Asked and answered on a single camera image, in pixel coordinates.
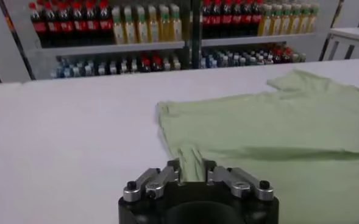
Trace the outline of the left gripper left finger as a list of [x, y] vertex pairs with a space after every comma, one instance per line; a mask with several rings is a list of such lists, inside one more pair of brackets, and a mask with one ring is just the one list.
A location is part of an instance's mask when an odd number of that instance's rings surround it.
[[180, 181], [180, 162], [170, 160], [163, 169], [149, 168], [136, 180], [128, 181], [123, 189], [123, 200], [133, 203], [141, 200], [142, 196], [151, 195], [158, 199], [164, 195], [168, 183]]

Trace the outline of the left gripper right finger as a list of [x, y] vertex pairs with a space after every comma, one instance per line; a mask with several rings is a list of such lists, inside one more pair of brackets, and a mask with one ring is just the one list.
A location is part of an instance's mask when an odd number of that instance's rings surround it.
[[259, 180], [238, 167], [225, 168], [215, 161], [204, 160], [206, 182], [223, 182], [236, 198], [253, 195], [260, 201], [273, 201], [274, 189], [267, 180]]

